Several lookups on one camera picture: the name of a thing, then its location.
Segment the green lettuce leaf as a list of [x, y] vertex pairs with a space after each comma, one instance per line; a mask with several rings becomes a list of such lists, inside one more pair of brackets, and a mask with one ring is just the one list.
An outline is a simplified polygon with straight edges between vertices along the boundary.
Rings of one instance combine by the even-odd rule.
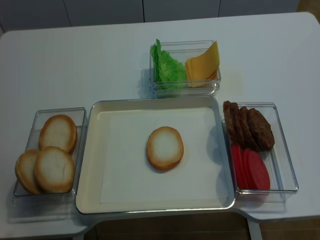
[[151, 47], [150, 53], [155, 70], [154, 81], [158, 90], [178, 90], [183, 89], [187, 80], [184, 65], [174, 59], [166, 50], [162, 50], [159, 39]]

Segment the clear lettuce cheese container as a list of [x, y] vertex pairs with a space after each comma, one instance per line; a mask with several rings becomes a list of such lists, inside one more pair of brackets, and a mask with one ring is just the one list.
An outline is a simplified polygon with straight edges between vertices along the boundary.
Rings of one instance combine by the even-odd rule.
[[[182, 63], [192, 57], [200, 56], [213, 45], [213, 40], [162, 42], [161, 49], [170, 54], [173, 59]], [[214, 96], [220, 89], [221, 72], [218, 69], [216, 76], [211, 80], [202, 80], [195, 83], [175, 81], [160, 83], [156, 77], [153, 58], [149, 58], [149, 86], [153, 98], [173, 98], [181, 96]]]

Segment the yellow cheese slice stack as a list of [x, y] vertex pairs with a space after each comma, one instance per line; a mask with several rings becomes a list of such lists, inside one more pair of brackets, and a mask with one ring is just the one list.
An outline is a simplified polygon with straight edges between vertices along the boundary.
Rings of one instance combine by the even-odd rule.
[[201, 82], [214, 80], [218, 73], [218, 67], [207, 59], [190, 58], [185, 63], [185, 70], [190, 88], [204, 86]]

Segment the upright yellow cheese slice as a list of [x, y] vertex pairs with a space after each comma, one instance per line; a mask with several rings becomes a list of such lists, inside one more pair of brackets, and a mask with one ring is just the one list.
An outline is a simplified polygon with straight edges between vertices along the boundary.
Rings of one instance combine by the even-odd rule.
[[220, 65], [220, 54], [218, 48], [218, 42], [214, 41], [213, 44], [200, 56], [191, 57], [189, 59], [196, 59], [196, 60], [208, 60], [211, 61], [213, 65], [219, 67]]

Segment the bun half on tray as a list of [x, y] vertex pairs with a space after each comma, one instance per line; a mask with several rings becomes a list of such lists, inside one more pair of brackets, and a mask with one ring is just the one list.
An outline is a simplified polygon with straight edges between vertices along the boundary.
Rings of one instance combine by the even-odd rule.
[[146, 143], [148, 162], [157, 170], [168, 171], [177, 166], [184, 155], [184, 144], [180, 133], [172, 127], [155, 129]]

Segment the leftmost brown meat patty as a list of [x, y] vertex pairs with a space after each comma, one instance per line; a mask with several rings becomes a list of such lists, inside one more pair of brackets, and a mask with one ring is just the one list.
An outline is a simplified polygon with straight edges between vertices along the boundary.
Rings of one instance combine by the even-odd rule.
[[238, 140], [237, 140], [237, 134], [236, 131], [234, 129], [234, 125], [233, 125], [233, 118], [231, 115], [231, 102], [230, 101], [224, 101], [223, 102], [223, 114], [224, 114], [224, 121], [225, 121], [225, 125], [226, 125], [226, 129], [227, 132], [229, 134], [229, 138], [231, 141], [232, 145], [237, 145], [238, 144]]

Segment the brown meat patty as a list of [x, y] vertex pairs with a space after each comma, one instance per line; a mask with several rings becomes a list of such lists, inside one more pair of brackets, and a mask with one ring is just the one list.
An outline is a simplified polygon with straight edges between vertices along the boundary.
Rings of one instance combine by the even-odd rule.
[[233, 118], [231, 115], [231, 102], [230, 101], [224, 101], [223, 102], [223, 114], [224, 114], [224, 121], [225, 121], [225, 125], [226, 125], [226, 129], [227, 132], [229, 134], [229, 138], [231, 141], [232, 145], [237, 145], [238, 144], [238, 140], [237, 140], [237, 134], [236, 131], [234, 129], [234, 125], [233, 125]]
[[243, 150], [246, 147], [246, 141], [243, 135], [242, 127], [239, 119], [239, 107], [236, 102], [232, 102], [230, 105], [230, 111], [232, 114], [233, 127], [236, 133], [237, 143], [240, 145], [240, 148]]
[[275, 144], [275, 139], [269, 122], [255, 108], [247, 111], [247, 120], [251, 135], [260, 149], [270, 151]]
[[239, 123], [242, 129], [243, 137], [246, 142], [247, 148], [250, 148], [253, 151], [259, 152], [261, 149], [251, 134], [249, 124], [248, 124], [247, 112], [248, 112], [248, 109], [245, 106], [242, 106], [238, 112]]

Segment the white metal tray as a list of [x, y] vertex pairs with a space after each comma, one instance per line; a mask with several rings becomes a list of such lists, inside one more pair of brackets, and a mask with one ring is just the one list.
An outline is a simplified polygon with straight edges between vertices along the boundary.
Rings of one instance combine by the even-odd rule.
[[[147, 141], [160, 127], [178, 131], [177, 166], [159, 170]], [[211, 96], [99, 101], [93, 105], [76, 207], [82, 214], [226, 210], [235, 189], [219, 104]]]

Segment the left red tomato slice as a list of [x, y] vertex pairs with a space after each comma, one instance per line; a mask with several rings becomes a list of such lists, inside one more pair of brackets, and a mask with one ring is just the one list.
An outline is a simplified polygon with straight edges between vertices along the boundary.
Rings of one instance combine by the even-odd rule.
[[239, 145], [233, 145], [231, 148], [232, 158], [235, 170], [235, 176], [237, 181], [237, 186], [239, 189], [245, 189], [247, 187], [247, 181], [244, 175], [242, 166], [242, 150]]

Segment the middle red tomato slice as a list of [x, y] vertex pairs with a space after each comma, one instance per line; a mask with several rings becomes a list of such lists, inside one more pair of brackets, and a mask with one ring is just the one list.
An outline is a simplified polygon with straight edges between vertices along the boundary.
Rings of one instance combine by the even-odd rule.
[[247, 189], [248, 190], [254, 190], [255, 186], [254, 186], [254, 183], [253, 183], [252, 174], [249, 171], [249, 153], [250, 153], [250, 151], [251, 151], [250, 148], [246, 148], [242, 152], [242, 168], [243, 168], [245, 179], [246, 179], [246, 182], [247, 182]]

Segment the front brown meat patty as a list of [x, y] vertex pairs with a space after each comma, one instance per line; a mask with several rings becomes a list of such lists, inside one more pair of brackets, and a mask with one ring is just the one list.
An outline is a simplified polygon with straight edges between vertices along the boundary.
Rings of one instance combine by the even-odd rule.
[[275, 144], [275, 139], [269, 122], [255, 108], [247, 111], [247, 120], [251, 135], [260, 149], [270, 151]]

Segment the back bun half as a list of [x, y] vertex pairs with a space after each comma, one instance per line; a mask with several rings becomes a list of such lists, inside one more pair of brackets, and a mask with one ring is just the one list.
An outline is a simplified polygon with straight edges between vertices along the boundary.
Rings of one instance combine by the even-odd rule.
[[40, 150], [57, 147], [71, 154], [75, 149], [77, 138], [74, 121], [65, 114], [54, 115], [44, 123], [39, 134], [38, 146]]

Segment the clear bun container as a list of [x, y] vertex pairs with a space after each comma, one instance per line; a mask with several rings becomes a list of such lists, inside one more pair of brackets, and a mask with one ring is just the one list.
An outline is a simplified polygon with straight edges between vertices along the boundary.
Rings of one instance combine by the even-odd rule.
[[75, 173], [73, 179], [72, 188], [63, 193], [49, 193], [42, 189], [40, 194], [30, 194], [20, 184], [18, 179], [16, 180], [12, 202], [18, 206], [60, 206], [70, 205], [74, 201], [77, 193], [80, 165], [82, 161], [82, 154], [84, 148], [84, 138], [87, 132], [88, 119], [86, 110], [83, 107], [78, 108], [63, 108], [63, 109], [50, 109], [50, 110], [39, 110], [34, 116], [32, 127], [27, 141], [25, 152], [29, 150], [39, 149], [39, 136], [41, 129], [45, 122], [52, 116], [55, 115], [67, 115], [75, 123], [77, 129], [77, 142], [72, 153], [68, 153], [74, 162]]

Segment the front right bun half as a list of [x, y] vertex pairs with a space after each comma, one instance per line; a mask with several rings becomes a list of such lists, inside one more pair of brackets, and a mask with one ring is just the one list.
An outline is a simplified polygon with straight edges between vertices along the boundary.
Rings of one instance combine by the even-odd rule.
[[45, 192], [68, 192], [73, 186], [74, 176], [75, 163], [67, 152], [48, 146], [38, 153], [34, 164], [34, 177]]

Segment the clear patty tomato container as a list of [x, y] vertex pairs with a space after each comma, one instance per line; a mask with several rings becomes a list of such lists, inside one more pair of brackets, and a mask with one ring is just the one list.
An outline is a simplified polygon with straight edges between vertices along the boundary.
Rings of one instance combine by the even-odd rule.
[[276, 106], [271, 102], [247, 102], [237, 103], [240, 110], [245, 106], [247, 110], [255, 108], [268, 121], [274, 136], [274, 146], [270, 151], [257, 152], [268, 171], [270, 178], [270, 190], [239, 189], [237, 185], [235, 166], [232, 156], [232, 143], [227, 132], [225, 117], [222, 115], [222, 127], [228, 161], [234, 185], [235, 198], [238, 201], [253, 203], [284, 203], [291, 195], [296, 194], [299, 186], [288, 151], [287, 143], [281, 126]]

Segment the front left bun half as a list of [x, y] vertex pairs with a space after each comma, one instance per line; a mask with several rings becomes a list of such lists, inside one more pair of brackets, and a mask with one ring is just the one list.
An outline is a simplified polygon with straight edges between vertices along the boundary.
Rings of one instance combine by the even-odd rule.
[[40, 194], [42, 189], [34, 175], [35, 162], [39, 151], [31, 149], [21, 154], [15, 164], [15, 175], [25, 191], [30, 194]]

